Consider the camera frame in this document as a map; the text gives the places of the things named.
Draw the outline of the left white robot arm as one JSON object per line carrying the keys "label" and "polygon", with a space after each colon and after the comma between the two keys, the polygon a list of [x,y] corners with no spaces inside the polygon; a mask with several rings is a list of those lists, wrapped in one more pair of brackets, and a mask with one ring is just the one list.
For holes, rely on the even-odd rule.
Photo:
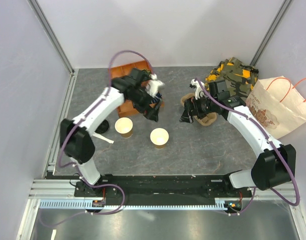
{"label": "left white robot arm", "polygon": [[57,164],[61,163],[62,155],[67,155],[71,165],[78,168],[83,180],[86,182],[85,191],[92,197],[99,196],[103,191],[103,185],[98,180],[100,172],[95,166],[93,155],[95,145],[92,135],[98,126],[125,101],[132,101],[134,107],[151,121],[159,120],[159,108],[161,101],[151,107],[151,101],[156,97],[164,83],[157,79],[155,74],[150,75],[147,86],[142,86],[138,80],[129,76],[114,78],[103,93],[82,113],[74,119],[63,119],[60,124],[60,154]]}

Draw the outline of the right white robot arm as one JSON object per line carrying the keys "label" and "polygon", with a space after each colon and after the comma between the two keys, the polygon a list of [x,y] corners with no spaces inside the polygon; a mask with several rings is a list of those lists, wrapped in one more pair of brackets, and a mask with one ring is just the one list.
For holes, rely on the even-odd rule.
{"label": "right white robot arm", "polygon": [[222,191],[228,197],[235,196],[240,188],[257,187],[267,190],[288,183],[295,174],[296,150],[271,136],[255,119],[238,95],[231,95],[224,80],[212,81],[209,89],[197,79],[189,85],[195,95],[184,101],[183,123],[201,120],[207,114],[216,113],[233,125],[252,148],[256,161],[251,169],[229,173]]}

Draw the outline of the brown paper cup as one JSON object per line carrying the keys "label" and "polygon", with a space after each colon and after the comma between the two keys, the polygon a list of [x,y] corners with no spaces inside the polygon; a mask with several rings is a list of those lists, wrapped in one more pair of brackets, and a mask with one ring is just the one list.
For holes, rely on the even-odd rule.
{"label": "brown paper cup", "polygon": [[114,128],[123,138],[129,138],[133,134],[133,122],[128,117],[119,118]]}
{"label": "brown paper cup", "polygon": [[164,128],[155,128],[150,133],[150,141],[157,149],[164,148],[168,140],[169,133]]}

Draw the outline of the black plastic cup lid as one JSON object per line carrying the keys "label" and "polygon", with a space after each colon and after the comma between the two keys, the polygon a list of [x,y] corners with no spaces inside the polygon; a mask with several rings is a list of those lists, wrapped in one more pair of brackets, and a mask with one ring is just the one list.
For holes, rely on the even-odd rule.
{"label": "black plastic cup lid", "polygon": [[109,122],[105,119],[95,130],[97,134],[104,134],[107,132],[110,128]]}

